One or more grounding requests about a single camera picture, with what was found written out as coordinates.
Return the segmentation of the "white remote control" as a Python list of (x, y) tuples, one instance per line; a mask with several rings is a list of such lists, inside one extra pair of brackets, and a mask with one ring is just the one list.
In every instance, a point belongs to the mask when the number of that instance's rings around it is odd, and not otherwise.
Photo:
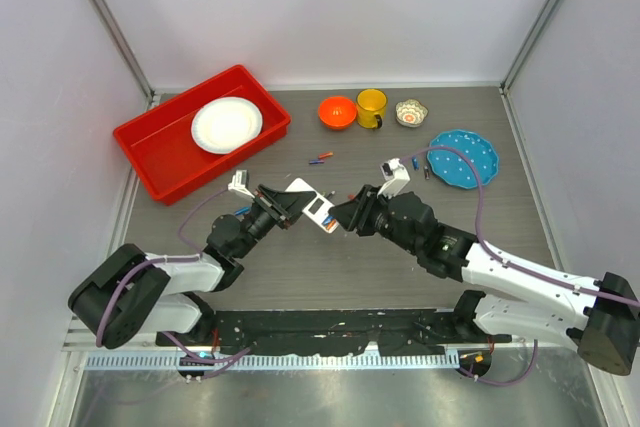
[(287, 188), (286, 192), (311, 192), (313, 194), (312, 200), (309, 204), (307, 204), (303, 209), (303, 214), (311, 220), (316, 226), (321, 228), (325, 233), (332, 234), (338, 227), (338, 223), (334, 230), (327, 231), (326, 226), (322, 225), (322, 222), (329, 215), (329, 209), (333, 207), (333, 204), (329, 199), (315, 190), (310, 184), (304, 181), (302, 178), (296, 178), (293, 182), (291, 182)]

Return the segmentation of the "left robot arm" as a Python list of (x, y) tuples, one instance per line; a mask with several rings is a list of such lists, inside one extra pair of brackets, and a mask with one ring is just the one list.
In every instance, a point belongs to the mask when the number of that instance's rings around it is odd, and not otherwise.
[(203, 345), (213, 337), (216, 315), (202, 294), (229, 288), (244, 270), (240, 259), (274, 227), (292, 226), (315, 198), (311, 189), (261, 185), (250, 196), (248, 212), (217, 217), (205, 245), (190, 256), (150, 254), (123, 244), (72, 291), (68, 308), (99, 347), (116, 349), (143, 333), (158, 343)]

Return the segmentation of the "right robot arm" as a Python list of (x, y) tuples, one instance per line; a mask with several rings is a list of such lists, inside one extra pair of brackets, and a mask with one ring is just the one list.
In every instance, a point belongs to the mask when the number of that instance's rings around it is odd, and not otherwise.
[(412, 192), (387, 198), (367, 185), (329, 213), (347, 231), (389, 240), (431, 275), (476, 286), (451, 318), (460, 340), (484, 333), (524, 337), (573, 350), (604, 372), (630, 374), (639, 345), (639, 300), (624, 277), (572, 275), (513, 256), (438, 221)]

